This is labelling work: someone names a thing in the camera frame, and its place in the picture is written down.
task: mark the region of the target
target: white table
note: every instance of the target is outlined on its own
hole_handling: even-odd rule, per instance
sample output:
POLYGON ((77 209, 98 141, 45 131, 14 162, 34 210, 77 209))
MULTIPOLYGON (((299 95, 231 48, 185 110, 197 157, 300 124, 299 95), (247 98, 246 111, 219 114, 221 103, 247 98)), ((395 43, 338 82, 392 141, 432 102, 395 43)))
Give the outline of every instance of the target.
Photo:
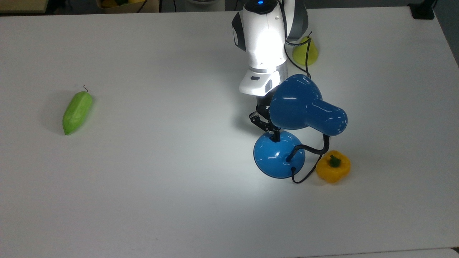
MULTIPOLYGON (((337 185, 316 174, 295 185, 253 161, 263 132, 247 118, 255 99, 238 92, 247 56, 234 14, 0 17, 2 258, 459 246, 459 69, 437 20, 309 10, 312 78, 349 117, 331 149, 353 168, 337 185), (65 136, 84 84, 94 105, 65 136)), ((313 129, 292 133, 320 146, 313 129)))

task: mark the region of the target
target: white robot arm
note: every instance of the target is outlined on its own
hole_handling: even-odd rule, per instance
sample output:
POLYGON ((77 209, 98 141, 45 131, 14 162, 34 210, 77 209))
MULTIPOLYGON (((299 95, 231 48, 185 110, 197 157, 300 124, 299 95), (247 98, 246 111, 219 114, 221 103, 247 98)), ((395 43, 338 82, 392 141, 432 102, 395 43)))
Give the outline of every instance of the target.
POLYGON ((308 28, 301 0, 249 0, 233 19, 236 46, 249 54, 242 93, 265 96, 287 78, 285 40, 298 40, 308 28))

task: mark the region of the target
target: lamp base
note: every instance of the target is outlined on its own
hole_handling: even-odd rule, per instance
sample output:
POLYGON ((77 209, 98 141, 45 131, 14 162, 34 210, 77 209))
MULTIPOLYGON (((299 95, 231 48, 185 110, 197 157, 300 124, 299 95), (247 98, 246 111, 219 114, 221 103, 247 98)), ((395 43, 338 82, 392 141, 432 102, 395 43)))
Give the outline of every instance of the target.
POLYGON ((295 156, 286 162, 296 145, 301 144, 300 140, 289 132, 280 133, 280 141, 273 142, 269 132, 260 136, 253 148, 253 157, 258 168, 270 177, 289 178, 292 176, 292 167, 295 167, 294 174, 303 167, 305 154, 299 150, 295 156))

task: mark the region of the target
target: black cable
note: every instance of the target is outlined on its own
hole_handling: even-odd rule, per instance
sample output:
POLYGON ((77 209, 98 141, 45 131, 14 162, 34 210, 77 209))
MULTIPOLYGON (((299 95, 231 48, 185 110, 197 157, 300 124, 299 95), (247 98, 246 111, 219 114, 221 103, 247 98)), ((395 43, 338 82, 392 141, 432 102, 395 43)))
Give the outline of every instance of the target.
POLYGON ((303 178, 301 179, 300 181, 295 181, 295 171, 297 170, 296 167, 292 167, 291 168, 291 180, 295 183, 295 184, 301 184, 302 182, 304 182, 306 179, 308 179, 308 177, 314 172, 316 166, 317 166, 317 163, 319 163, 319 160, 322 158, 322 154, 319 156, 319 158, 317 159, 316 163, 314 164, 313 168, 309 171, 309 173, 303 178))
POLYGON ((300 149, 303 149, 303 150, 306 150, 306 151, 309 151, 313 154, 318 154, 319 155, 319 158, 317 159, 316 163, 314 164, 313 168, 309 171, 309 173, 300 181, 295 181, 295 178, 294 178, 294 175, 295 175, 295 171, 297 170, 296 167, 292 167, 291 168, 291 180, 295 183, 295 184, 300 184, 302 183, 304 180, 306 180, 311 174, 312 172, 315 170, 316 166, 317 166, 317 163, 319 162, 319 160, 322 158, 322 155, 324 155, 325 153, 327 153, 328 149, 330 148, 330 136, 328 135, 325 135, 325 134, 322 134, 323 135, 323 138, 324 138, 324 147, 321 149, 321 150, 318 150, 318 149, 314 149, 312 147, 309 147, 307 145, 304 145, 304 144, 299 144, 297 146, 295 146, 295 148, 293 148, 293 151, 290 153, 290 155, 287 157, 287 159, 285 159, 285 161, 287 162, 290 162, 290 160, 293 158, 293 156, 295 155, 295 153, 300 150, 300 149))
POLYGON ((312 31, 309 33, 308 35, 308 40, 302 42, 302 43, 291 43, 291 42, 288 42, 288 41, 285 41, 286 44, 288 45, 291 45, 291 46, 302 46, 302 45, 305 45, 307 44, 308 47, 306 48, 306 56, 305 56, 305 69, 299 67, 297 64, 295 64, 295 62, 290 58, 290 56, 287 54, 287 48, 286 46, 284 45, 284 51, 285 51, 285 55, 287 56, 288 60, 298 69, 300 69, 301 71, 305 72, 306 73, 306 76, 308 76, 309 78, 311 78, 311 74, 309 73, 309 70, 308 70, 308 57, 309 57, 309 46, 311 45, 310 42, 311 42, 311 38, 310 38, 310 35, 311 35, 312 31))
POLYGON ((137 11, 137 13, 139 13, 139 12, 142 10, 142 8, 145 6, 145 4, 146 4, 147 1, 148 1, 148 0, 145 0, 145 2, 142 4, 142 6, 141 6, 141 7, 139 8, 139 10, 137 11))

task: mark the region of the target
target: desk lamp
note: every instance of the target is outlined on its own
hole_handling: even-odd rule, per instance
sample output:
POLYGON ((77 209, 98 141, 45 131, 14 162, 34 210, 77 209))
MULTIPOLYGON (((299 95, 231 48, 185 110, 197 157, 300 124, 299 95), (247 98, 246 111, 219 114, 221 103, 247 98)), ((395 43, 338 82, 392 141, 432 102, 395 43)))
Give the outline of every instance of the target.
POLYGON ((288 178, 303 166, 305 152, 325 154, 329 137, 340 134, 347 126, 347 115, 339 107, 322 100, 317 85, 306 75, 296 74, 282 82, 268 108, 269 122, 280 129, 311 127, 324 136, 324 147, 316 150, 302 145, 292 133, 280 131, 278 139, 270 132, 255 143, 253 156, 257 166, 274 178, 288 178))

